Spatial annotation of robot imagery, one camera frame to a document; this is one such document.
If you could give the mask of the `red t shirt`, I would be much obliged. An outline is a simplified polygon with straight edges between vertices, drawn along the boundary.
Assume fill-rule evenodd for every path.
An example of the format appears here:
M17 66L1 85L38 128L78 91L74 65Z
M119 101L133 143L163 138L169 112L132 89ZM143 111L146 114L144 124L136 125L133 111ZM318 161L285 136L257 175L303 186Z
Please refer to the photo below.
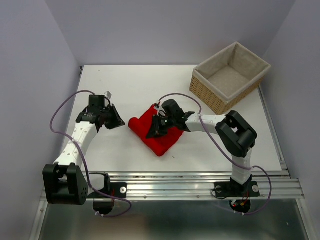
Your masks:
M158 116L155 104L151 105L140 118L132 117L128 122L128 127L156 156L161 157L178 142L184 132L177 127L167 130L156 128L156 122L153 121L154 116Z

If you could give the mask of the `wicker basket with cloth liner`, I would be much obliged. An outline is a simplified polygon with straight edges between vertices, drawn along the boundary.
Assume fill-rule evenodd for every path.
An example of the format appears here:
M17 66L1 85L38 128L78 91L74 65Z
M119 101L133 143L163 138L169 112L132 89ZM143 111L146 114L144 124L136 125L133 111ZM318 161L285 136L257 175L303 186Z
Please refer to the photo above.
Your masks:
M189 91L222 115L257 89L270 69L268 62L234 42L193 69Z

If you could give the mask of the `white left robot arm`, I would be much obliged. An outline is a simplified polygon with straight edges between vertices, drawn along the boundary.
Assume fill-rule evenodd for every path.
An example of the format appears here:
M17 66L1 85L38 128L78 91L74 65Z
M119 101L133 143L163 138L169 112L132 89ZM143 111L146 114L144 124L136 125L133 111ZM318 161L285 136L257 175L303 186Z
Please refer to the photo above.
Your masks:
M87 106L76 118L72 136L52 164L43 168L46 199L50 204L83 205L89 186L82 173L83 158L100 128L112 130L125 125L114 104Z

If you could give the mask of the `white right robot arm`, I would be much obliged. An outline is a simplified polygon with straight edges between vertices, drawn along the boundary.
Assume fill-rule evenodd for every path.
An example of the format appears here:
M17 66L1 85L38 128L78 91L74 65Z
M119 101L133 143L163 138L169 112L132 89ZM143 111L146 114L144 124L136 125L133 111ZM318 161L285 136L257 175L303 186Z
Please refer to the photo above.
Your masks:
M151 127L146 134L147 139L166 136L172 128L189 133L205 132L208 136L218 135L231 154L231 192L242 195L248 190L252 148L258 134L237 111L232 110L223 115L184 112L173 99L163 104L156 103L155 110L156 114L152 116Z

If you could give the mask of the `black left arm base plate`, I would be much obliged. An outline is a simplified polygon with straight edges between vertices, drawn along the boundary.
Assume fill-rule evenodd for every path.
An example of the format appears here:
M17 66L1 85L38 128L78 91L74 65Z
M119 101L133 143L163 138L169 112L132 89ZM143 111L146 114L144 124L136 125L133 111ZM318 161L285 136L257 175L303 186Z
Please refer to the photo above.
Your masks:
M103 194L125 199L127 197L128 184L124 181L111 180L108 173L89 173L91 185Z

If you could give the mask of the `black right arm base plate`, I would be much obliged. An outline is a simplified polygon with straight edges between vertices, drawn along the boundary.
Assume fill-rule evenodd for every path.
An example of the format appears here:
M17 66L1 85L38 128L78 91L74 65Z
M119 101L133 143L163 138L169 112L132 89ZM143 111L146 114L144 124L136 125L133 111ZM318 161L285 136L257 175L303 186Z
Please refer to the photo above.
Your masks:
M234 181L221 181L214 183L215 196L219 199L224 198L242 198L248 196L259 197L260 191L256 181L250 181L243 185Z

